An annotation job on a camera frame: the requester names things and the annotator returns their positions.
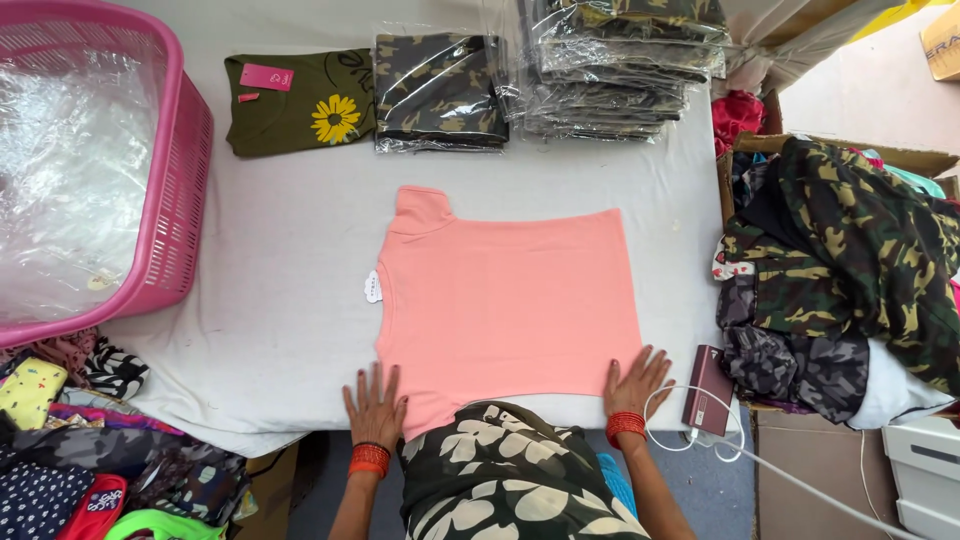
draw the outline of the pink plastic basket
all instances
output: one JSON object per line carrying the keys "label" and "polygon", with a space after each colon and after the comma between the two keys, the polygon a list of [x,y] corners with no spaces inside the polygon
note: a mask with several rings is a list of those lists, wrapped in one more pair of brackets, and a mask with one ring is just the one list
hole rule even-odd
{"label": "pink plastic basket", "polygon": [[213,116],[183,73],[177,37],[146,13],[98,0],[0,0],[0,58],[54,70],[82,48],[138,60],[150,55],[157,79],[163,81],[133,267],[117,292],[87,313],[51,323],[0,321],[0,348],[168,307],[193,284]]}

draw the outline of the sunflower graphic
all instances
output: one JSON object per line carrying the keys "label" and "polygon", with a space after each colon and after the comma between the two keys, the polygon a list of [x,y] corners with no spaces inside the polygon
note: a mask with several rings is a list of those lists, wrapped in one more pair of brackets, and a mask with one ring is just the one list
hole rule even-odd
{"label": "sunflower graphic", "polygon": [[317,120],[311,128],[317,130],[317,140],[337,144],[344,142],[350,132],[355,132],[353,124],[360,119],[360,113],[354,112],[357,106],[353,100],[339,94],[330,96],[329,105],[321,101],[317,104],[317,112],[311,114]]}

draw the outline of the bangles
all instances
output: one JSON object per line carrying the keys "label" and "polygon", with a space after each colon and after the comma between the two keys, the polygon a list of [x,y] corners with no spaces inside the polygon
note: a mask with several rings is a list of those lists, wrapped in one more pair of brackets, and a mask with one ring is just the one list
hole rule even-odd
{"label": "bangles", "polygon": [[357,471],[377,473],[381,478],[387,476],[390,469],[390,451],[381,444],[362,442],[353,445],[353,456],[350,458],[350,468],[347,478]]}
{"label": "bangles", "polygon": [[647,434],[644,432],[646,427],[646,421],[635,412],[615,412],[607,419],[607,442],[610,443],[610,446],[620,450],[620,443],[616,442],[616,435],[623,431],[639,433],[646,441]]}

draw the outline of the charging cable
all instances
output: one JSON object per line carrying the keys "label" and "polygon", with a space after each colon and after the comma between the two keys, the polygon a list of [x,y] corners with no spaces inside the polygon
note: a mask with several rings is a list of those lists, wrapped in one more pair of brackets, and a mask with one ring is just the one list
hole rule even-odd
{"label": "charging cable", "polygon": [[[867,514],[862,514],[862,513],[858,512],[858,511],[854,510],[853,508],[850,508],[850,507],[847,506],[846,504],[843,504],[843,503],[837,501],[836,499],[834,499],[834,498],[831,497],[830,495],[827,495],[826,493],[823,493],[823,492],[821,492],[821,491],[818,491],[818,490],[817,490],[816,488],[814,488],[813,486],[811,486],[811,485],[809,485],[809,484],[807,484],[807,483],[804,483],[804,482],[800,481],[799,479],[796,479],[796,478],[788,475],[786,472],[784,472],[783,470],[781,470],[780,468],[778,468],[778,467],[775,466],[774,464],[768,462],[767,460],[765,460],[765,459],[763,459],[763,458],[761,458],[761,457],[759,457],[759,456],[757,456],[757,455],[751,454],[750,452],[748,452],[747,450],[745,450],[745,449],[744,449],[744,445],[746,444],[747,436],[746,436],[746,434],[745,434],[745,432],[744,432],[744,430],[743,430],[743,423],[740,422],[740,415],[739,415],[739,414],[735,414],[735,413],[733,412],[733,409],[732,409],[732,407],[730,407],[730,404],[724,403],[723,400],[721,400],[720,398],[718,398],[718,397],[714,396],[713,394],[707,392],[707,390],[704,390],[703,388],[700,388],[700,387],[698,387],[698,386],[689,385],[689,384],[688,384],[688,385],[683,385],[683,386],[679,386],[679,385],[678,385],[678,386],[664,386],[664,388],[661,388],[661,389],[655,391],[653,394],[650,394],[650,397],[649,397],[649,398],[647,398],[646,403],[643,404],[643,417],[644,417],[644,418],[647,417],[647,407],[650,405],[650,400],[652,400],[654,396],[656,396],[656,395],[659,394],[660,392],[665,392],[665,391],[670,390],[670,389],[673,389],[673,388],[687,388],[687,389],[691,389],[691,390],[700,390],[700,391],[703,392],[704,394],[707,394],[708,396],[710,396],[711,398],[713,398],[714,400],[716,400],[717,403],[719,403],[720,405],[722,405],[722,406],[727,410],[728,416],[732,416],[732,417],[733,417],[733,420],[736,422],[737,427],[740,428],[740,445],[739,445],[739,446],[734,445],[732,442],[730,442],[730,441],[728,441],[728,440],[724,440],[724,439],[716,440],[713,444],[708,444],[708,443],[699,442],[699,441],[698,441],[698,437],[699,437],[699,435],[700,435],[700,431],[697,430],[697,429],[694,429],[694,430],[690,433],[690,442],[689,442],[685,447],[683,447],[683,448],[669,448],[669,447],[663,446],[663,445],[660,443],[660,441],[658,441],[658,440],[654,437],[654,434],[653,434],[651,431],[649,431],[649,428],[648,428],[648,429],[647,429],[647,435],[650,437],[650,440],[654,441],[654,443],[657,444],[657,446],[663,448],[664,450],[667,450],[668,452],[683,452],[684,450],[690,449],[690,447],[693,446],[693,443],[694,443],[694,442],[696,442],[697,444],[699,444],[700,446],[703,446],[703,447],[705,447],[705,448],[709,448],[709,447],[712,446],[712,447],[713,447],[713,453],[716,454],[717,458],[719,458],[719,459],[720,459],[721,461],[723,461],[724,463],[733,463],[733,462],[736,461],[741,455],[746,455],[747,457],[749,457],[749,458],[752,459],[753,461],[756,461],[756,462],[759,463],[760,465],[763,465],[764,467],[766,467],[766,468],[770,469],[771,471],[777,473],[778,475],[784,477],[785,479],[787,479],[787,480],[790,481],[791,483],[797,485],[798,487],[800,487],[800,488],[803,489],[804,491],[810,493],[811,495],[813,495],[813,496],[816,497],[817,499],[820,499],[821,501],[824,501],[825,503],[828,503],[828,504],[834,506],[835,508],[843,511],[844,513],[846,513],[846,514],[848,514],[848,515],[850,515],[850,516],[853,516],[854,519],[856,519],[856,520],[858,520],[858,521],[860,521],[860,522],[863,522],[863,523],[865,523],[865,524],[867,524],[867,525],[869,525],[869,526],[878,528],[878,529],[882,530],[883,532],[886,532],[887,535],[893,535],[893,536],[896,536],[896,537],[898,537],[898,538],[903,538],[904,540],[925,540],[924,538],[922,538],[922,537],[920,537],[920,536],[917,536],[916,534],[913,534],[913,533],[910,533],[910,532],[906,532],[905,530],[900,530],[899,528],[892,527],[892,526],[887,525],[887,524],[885,524],[885,523],[883,523],[883,522],[881,522],[881,521],[879,521],[879,520],[876,520],[876,519],[868,516]],[[720,455],[719,447],[716,446],[716,444],[722,444],[722,445],[728,446],[728,447],[730,447],[730,448],[733,448],[733,449],[736,451],[736,454],[735,454],[733,457],[723,457],[722,455]]]}

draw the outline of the power bank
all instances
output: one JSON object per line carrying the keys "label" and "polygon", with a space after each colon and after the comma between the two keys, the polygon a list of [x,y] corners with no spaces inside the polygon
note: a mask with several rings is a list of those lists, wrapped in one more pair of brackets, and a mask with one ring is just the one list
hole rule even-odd
{"label": "power bank", "polygon": [[[723,351],[709,345],[699,345],[693,361],[690,386],[703,388],[729,405],[733,399],[733,381],[720,369],[722,359]],[[707,394],[687,388],[683,418],[686,424],[723,437],[727,434],[728,414],[722,405]]]}

